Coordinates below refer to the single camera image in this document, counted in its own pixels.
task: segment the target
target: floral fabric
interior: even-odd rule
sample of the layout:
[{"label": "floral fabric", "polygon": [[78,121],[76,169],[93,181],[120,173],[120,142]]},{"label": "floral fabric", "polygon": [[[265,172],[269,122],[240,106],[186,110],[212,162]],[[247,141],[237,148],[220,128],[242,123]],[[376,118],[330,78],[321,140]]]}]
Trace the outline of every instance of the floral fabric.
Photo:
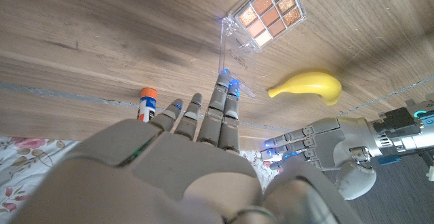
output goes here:
[{"label": "floral fabric", "polygon": [[0,136],[0,223],[7,223],[77,141]]}]

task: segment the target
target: wooden surface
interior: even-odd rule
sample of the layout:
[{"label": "wooden surface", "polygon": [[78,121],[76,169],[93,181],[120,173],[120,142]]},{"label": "wooden surface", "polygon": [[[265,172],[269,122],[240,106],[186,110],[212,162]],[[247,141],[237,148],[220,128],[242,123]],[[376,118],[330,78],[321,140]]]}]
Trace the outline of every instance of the wooden surface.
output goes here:
[{"label": "wooden surface", "polygon": [[[237,1],[0,0],[0,82],[134,104],[149,86],[159,92],[159,108],[196,92],[206,106],[217,78],[219,20]],[[241,96],[241,121],[292,130],[346,111],[376,119],[433,91],[427,82],[353,111],[434,75],[434,0],[301,2],[307,19],[258,55],[256,98]],[[267,89],[308,70],[341,81],[337,105],[327,107],[314,94],[267,96]],[[52,109],[47,99],[57,98],[36,96],[31,105],[19,102],[27,96],[2,99],[1,124],[9,126],[0,134],[82,139],[135,114],[107,108],[96,122],[103,109],[83,111],[100,105],[64,98]],[[34,113],[24,117],[29,107]],[[79,127],[78,119],[93,126]],[[281,132],[245,126],[240,133],[255,139],[245,139],[243,149],[258,149],[263,138]]]}]

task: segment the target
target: blue led light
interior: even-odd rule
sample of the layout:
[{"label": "blue led light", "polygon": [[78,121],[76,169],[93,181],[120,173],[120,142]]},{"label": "blue led light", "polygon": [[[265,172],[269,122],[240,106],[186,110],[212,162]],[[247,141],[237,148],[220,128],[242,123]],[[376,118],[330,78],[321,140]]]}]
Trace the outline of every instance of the blue led light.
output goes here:
[{"label": "blue led light", "polygon": [[419,118],[420,113],[426,113],[426,111],[417,111],[417,112],[415,112],[414,117]]}]

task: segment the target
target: glue stick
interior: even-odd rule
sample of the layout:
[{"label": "glue stick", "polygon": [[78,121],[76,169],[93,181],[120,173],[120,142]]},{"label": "glue stick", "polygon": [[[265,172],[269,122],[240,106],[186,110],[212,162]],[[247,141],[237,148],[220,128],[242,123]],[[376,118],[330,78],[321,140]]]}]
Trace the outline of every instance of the glue stick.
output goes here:
[{"label": "glue stick", "polygon": [[157,91],[152,88],[143,88],[141,92],[140,104],[138,105],[137,119],[148,122],[155,116],[157,104]]}]

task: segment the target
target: orange cap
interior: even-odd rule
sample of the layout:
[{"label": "orange cap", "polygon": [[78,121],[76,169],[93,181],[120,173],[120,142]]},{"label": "orange cap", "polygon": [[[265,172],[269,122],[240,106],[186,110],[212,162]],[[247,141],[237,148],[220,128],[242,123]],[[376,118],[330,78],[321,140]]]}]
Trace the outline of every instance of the orange cap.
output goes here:
[{"label": "orange cap", "polygon": [[142,92],[140,93],[140,96],[141,97],[148,96],[157,100],[157,91],[152,88],[143,88]]}]

